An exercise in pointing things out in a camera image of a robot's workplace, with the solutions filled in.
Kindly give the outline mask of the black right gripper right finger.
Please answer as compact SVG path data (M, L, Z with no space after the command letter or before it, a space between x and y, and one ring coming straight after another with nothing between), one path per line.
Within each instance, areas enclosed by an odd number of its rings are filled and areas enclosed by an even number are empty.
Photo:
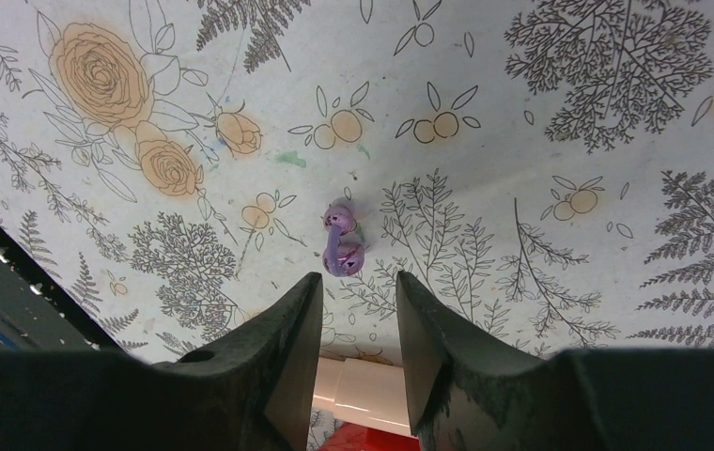
M396 277L411 433L424 450L714 450L714 350L572 349L548 360Z

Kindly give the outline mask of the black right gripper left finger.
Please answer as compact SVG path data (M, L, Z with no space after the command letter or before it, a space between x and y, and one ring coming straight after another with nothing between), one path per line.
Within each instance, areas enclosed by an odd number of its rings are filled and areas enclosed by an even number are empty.
M0 450L303 450L322 313L311 272L174 363L0 351Z

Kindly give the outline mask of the purple earbud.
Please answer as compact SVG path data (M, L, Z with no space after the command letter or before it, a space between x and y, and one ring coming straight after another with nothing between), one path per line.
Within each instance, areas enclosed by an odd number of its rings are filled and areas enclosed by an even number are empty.
M327 241L322 253L323 266L334 277L350 277L365 264L364 240L357 233L358 222L350 202L338 198L322 218Z

